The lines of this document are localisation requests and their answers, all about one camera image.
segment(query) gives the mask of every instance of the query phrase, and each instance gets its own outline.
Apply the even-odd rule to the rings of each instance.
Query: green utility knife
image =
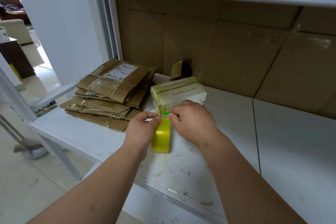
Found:
[[[160,112],[160,113],[163,113],[163,114],[165,114],[165,115],[170,114],[170,112]]]

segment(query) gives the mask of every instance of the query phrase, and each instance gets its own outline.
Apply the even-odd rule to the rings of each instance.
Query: strip of packing tape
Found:
[[[169,152],[170,119],[162,119],[152,139],[152,151]]]

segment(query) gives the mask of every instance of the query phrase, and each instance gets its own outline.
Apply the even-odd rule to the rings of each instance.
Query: hand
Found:
[[[169,111],[168,117],[180,136],[198,147],[221,134],[211,113],[198,103],[183,100]]]
[[[153,112],[141,112],[129,122],[126,129],[124,147],[135,150],[141,154],[142,160],[146,158],[147,148],[152,141],[154,131],[161,123],[161,117]]]

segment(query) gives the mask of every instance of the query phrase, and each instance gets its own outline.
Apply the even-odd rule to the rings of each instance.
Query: tiled floor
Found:
[[[21,91],[21,95],[28,103],[42,98],[47,92],[60,87],[55,72],[50,70],[52,66],[35,32],[31,31],[30,33],[37,44],[25,48],[24,51],[29,60],[46,68],[36,66],[34,68],[36,76],[23,80],[26,89]],[[63,96],[57,99],[57,103],[66,100],[67,98]],[[31,140],[36,139],[28,125],[17,116],[9,105],[0,103],[0,113],[23,136]],[[13,153],[15,144],[16,142],[0,127],[1,224],[26,223],[77,184],[50,154],[37,160],[26,160],[21,153]],[[85,175],[93,166],[93,163],[73,152],[66,154],[82,175]],[[141,222],[122,212],[117,223],[138,224]]]

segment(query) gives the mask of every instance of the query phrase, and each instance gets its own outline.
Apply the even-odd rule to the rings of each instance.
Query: person's right hand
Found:
[[[207,145],[213,137],[221,134],[211,113],[198,103],[183,100],[169,111],[168,117],[180,136],[198,147]]]

